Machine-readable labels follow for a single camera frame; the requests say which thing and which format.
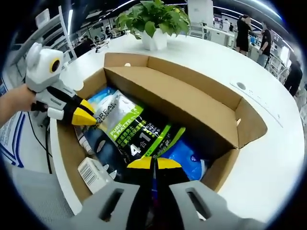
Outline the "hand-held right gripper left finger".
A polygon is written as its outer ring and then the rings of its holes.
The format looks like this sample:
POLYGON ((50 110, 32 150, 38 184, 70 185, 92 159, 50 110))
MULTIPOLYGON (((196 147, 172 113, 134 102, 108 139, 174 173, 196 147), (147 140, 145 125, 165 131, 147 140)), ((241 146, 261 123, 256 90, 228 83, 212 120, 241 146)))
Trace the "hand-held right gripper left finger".
POLYGON ((128 165, 123 182, 111 182, 89 197, 81 211, 82 230, 143 230, 149 212, 154 159, 128 165))

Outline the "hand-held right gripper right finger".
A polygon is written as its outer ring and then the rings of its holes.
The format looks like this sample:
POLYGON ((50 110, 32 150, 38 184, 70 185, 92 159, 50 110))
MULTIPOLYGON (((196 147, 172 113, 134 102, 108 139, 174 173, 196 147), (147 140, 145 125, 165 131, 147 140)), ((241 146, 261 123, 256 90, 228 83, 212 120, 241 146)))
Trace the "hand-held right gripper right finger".
POLYGON ((158 198, 172 230, 230 230, 226 201, 202 182, 191 181, 171 159, 155 160, 158 198))

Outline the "person's left hand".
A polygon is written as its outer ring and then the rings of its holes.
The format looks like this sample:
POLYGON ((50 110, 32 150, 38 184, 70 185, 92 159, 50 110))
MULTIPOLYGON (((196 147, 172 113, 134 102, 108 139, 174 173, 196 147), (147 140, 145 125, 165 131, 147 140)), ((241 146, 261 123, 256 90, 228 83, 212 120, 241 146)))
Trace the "person's left hand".
POLYGON ((17 111, 31 111, 32 104, 36 103, 35 93, 22 84, 14 89, 14 102, 17 111))

